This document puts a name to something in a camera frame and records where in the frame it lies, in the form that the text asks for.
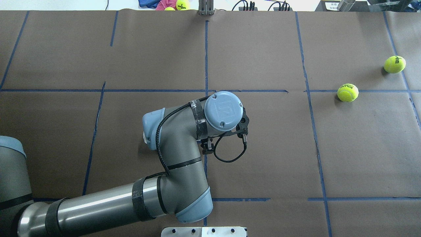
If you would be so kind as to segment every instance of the white label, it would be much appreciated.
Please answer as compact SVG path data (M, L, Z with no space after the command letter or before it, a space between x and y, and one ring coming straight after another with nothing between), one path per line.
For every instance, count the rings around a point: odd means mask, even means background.
M338 11L338 3L325 3L326 9L330 11Z

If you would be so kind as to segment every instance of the white floor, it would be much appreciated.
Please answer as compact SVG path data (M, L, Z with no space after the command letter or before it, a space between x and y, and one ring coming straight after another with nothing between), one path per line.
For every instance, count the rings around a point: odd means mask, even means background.
M216 9L232 10L238 0L215 0ZM314 11L320 0L288 0L294 11ZM273 2L256 0L259 11L267 11ZM190 0L192 9L198 9L198 0ZM107 0L0 0L0 10L105 10ZM151 10L140 8L137 0L109 0L108 10L121 9Z

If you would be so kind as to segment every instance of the pink cloth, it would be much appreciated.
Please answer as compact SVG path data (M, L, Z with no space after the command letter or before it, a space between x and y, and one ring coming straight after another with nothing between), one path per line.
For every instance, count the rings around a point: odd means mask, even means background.
M157 11L163 11L165 8L176 8L177 0L161 0L156 8Z

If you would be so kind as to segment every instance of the yellow tennis ball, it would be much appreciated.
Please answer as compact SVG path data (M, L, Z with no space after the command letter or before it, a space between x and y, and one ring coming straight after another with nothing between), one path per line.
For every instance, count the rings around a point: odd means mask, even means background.
M353 84L343 84L338 89L338 98L345 102L354 101L358 97L358 88Z
M189 10L190 9L189 0L177 0L176 8L177 10Z
M384 69L388 73L400 73L406 66L406 61L401 56L392 56L384 62Z

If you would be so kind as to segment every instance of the light blue cap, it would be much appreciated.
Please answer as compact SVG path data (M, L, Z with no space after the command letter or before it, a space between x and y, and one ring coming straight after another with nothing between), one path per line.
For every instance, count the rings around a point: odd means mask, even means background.
M24 153L24 148L22 146L22 143L13 137L6 137L6 136L0 136L0 146L2 147L7 147L10 148L12 150L18 151L20 153L22 153L22 155L25 156L26 159L26 154Z
M176 218L182 223L192 223L207 217L213 209L211 189L208 189L192 204L176 213Z
M242 118L242 103L231 92L217 92L206 100L205 116L215 129L223 132L231 131Z
M157 149L155 136L157 133L158 125L164 118L165 108L160 110L155 110L143 115L142 124L143 124L143 134L146 138L145 142L148 144L149 149L152 151Z

